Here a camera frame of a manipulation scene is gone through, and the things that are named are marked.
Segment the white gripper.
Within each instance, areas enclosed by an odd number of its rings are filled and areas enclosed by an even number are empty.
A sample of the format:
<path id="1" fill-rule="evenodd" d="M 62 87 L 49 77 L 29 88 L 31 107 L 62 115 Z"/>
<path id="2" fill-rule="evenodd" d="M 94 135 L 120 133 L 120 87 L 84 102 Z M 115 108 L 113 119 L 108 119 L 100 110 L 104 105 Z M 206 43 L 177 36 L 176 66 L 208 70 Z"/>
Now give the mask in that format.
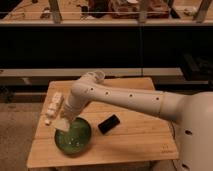
<path id="1" fill-rule="evenodd" d="M 76 97 L 66 98 L 63 104 L 63 117 L 73 122 L 82 111 L 81 101 Z"/>

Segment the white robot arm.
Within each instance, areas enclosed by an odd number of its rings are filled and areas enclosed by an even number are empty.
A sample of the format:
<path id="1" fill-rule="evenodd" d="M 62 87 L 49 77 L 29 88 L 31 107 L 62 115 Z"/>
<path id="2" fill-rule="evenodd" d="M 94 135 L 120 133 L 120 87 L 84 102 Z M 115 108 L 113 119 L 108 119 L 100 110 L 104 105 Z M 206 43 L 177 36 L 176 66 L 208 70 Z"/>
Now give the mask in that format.
<path id="1" fill-rule="evenodd" d="M 123 107 L 181 126 L 179 171 L 213 171 L 213 92 L 183 95 L 166 91 L 105 86 L 105 73 L 87 72 L 76 80 L 64 103 L 73 122 L 92 102 Z"/>

